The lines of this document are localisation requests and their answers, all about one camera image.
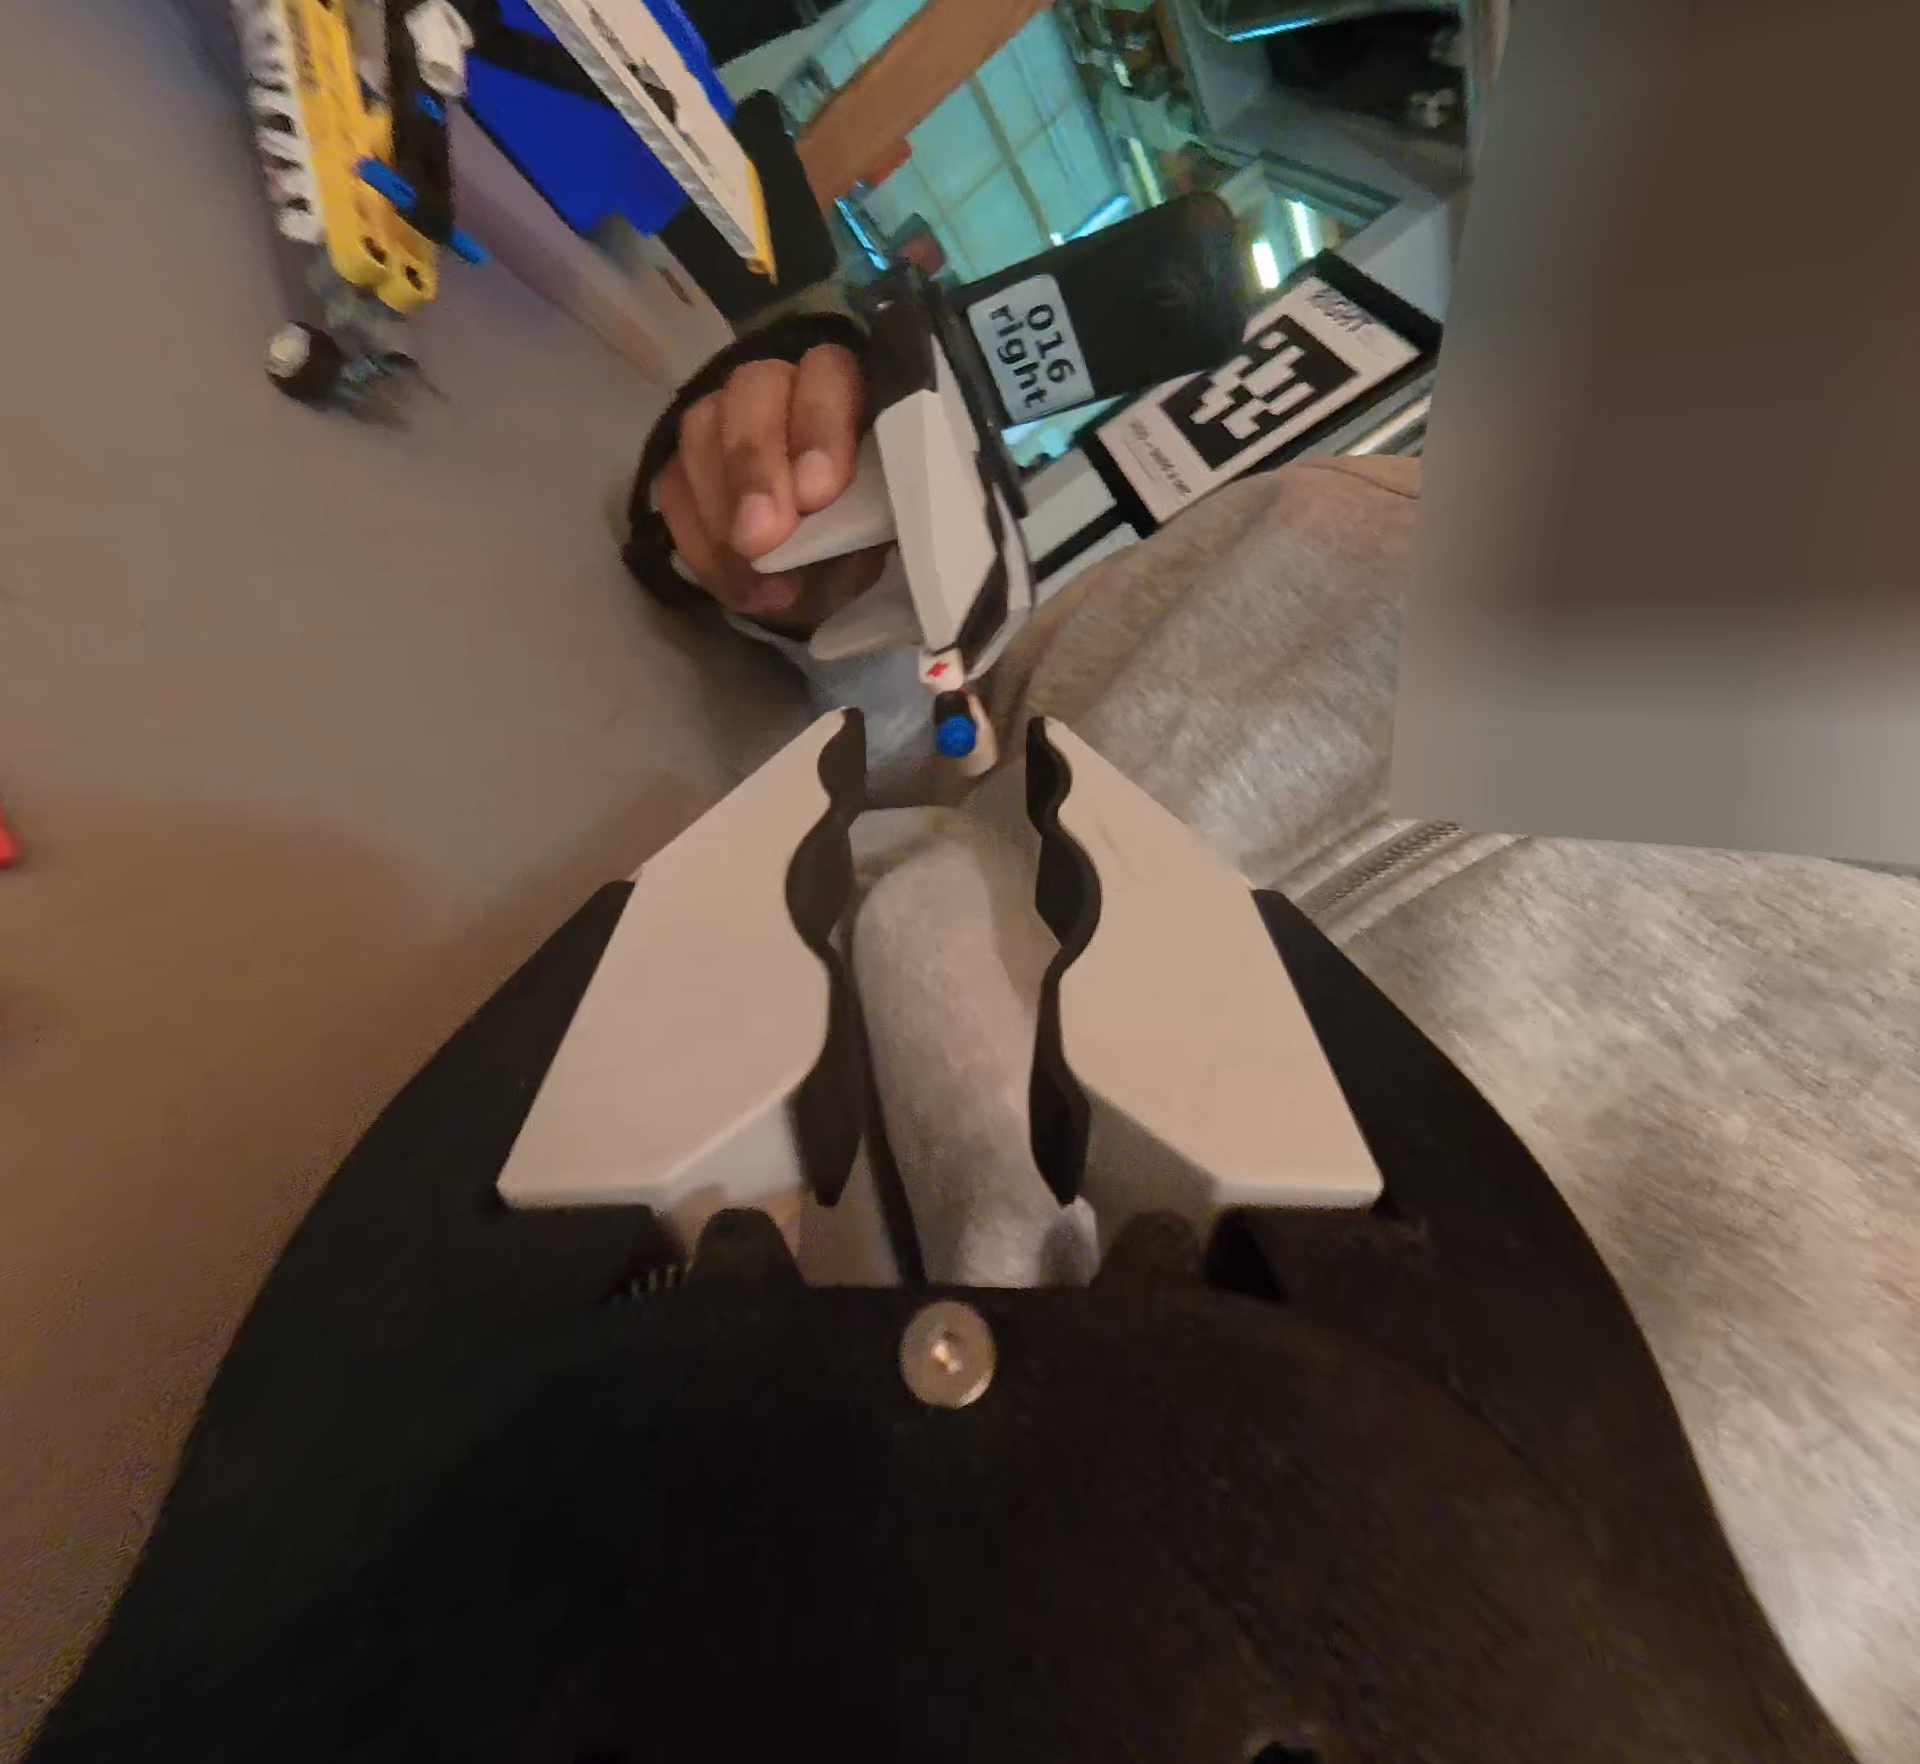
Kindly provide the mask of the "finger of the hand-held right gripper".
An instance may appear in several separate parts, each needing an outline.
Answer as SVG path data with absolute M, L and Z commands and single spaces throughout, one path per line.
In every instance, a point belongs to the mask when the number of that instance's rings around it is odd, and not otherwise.
M 974 454 L 993 560 L 967 611 L 967 681 L 977 683 L 1030 621 L 1036 590 L 1033 556 L 1022 528 L 1021 478 L 1005 447 L 984 444 Z
M 875 447 L 929 690 L 963 690 L 1003 626 L 1003 517 L 943 346 L 929 374 L 881 407 Z

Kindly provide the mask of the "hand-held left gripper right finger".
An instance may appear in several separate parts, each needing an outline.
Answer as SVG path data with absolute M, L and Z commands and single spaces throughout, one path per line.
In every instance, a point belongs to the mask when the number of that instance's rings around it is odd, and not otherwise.
M 1054 941 L 1030 1148 L 1097 1251 L 1150 1218 L 1206 1242 L 1237 1212 L 1376 1205 L 1380 1165 L 1254 887 L 1066 725 L 1033 720 L 1022 769 Z

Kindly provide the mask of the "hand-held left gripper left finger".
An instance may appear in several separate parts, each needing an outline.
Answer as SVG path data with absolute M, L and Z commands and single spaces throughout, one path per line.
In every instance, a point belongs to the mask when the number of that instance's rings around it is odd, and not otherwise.
M 866 720 L 830 710 L 631 872 L 495 1176 L 506 1205 L 639 1205 L 681 1247 L 757 1210 L 803 1251 L 872 1116 L 836 946 L 866 791 Z

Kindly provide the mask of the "small white lego assembly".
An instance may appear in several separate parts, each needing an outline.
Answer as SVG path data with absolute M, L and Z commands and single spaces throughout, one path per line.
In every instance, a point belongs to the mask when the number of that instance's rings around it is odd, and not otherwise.
M 1001 757 L 997 725 L 958 648 L 917 653 L 917 681 L 932 708 L 934 745 L 965 776 L 989 773 Z

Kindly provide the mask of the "lego airplane model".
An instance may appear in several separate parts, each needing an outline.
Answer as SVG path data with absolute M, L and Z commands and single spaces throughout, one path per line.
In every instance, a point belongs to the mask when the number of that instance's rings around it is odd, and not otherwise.
M 483 264 L 455 177 L 475 0 L 226 0 L 257 180 L 299 264 L 268 337 L 303 407 L 371 412 L 422 376 L 410 327 L 446 258 Z M 527 0 L 686 190 L 670 223 L 773 284 L 766 171 L 677 0 Z

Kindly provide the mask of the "person's right hand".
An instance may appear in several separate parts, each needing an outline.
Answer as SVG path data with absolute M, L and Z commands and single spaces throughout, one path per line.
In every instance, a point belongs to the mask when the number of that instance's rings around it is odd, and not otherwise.
M 883 577 L 888 547 L 758 570 L 851 488 L 864 411 L 862 358 L 833 343 L 745 365 L 686 411 L 657 506 L 674 555 L 725 612 L 805 638 Z

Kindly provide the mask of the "black and white marker board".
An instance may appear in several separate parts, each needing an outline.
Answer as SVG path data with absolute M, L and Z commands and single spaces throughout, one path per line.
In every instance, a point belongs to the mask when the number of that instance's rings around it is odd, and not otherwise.
M 1221 366 L 1077 431 L 1121 520 L 1147 535 L 1243 476 L 1327 441 L 1431 370 L 1441 322 L 1334 251 L 1266 294 Z

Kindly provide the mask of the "wooden beam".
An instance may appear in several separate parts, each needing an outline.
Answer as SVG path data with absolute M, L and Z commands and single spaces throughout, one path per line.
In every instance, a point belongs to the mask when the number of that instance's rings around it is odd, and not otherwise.
M 1054 0 L 927 0 L 803 125 L 796 157 L 826 210 L 898 167 L 911 132 Z

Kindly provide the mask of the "grey zip hoodie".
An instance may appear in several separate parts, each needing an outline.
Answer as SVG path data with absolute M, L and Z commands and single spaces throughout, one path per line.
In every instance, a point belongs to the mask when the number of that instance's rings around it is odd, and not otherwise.
M 1915 1759 L 1915 879 L 1394 809 L 1422 481 L 1230 481 L 1045 603 L 993 718 L 1066 724 L 1278 887 L 1517 1127 L 1800 1673 L 1862 1759 Z

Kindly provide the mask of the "blue plastic bin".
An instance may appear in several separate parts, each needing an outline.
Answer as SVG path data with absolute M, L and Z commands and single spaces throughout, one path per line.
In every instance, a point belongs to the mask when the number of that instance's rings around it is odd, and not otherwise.
M 475 0 L 467 114 L 563 221 L 589 234 L 620 215 L 655 235 L 686 190 L 547 30 L 527 0 Z

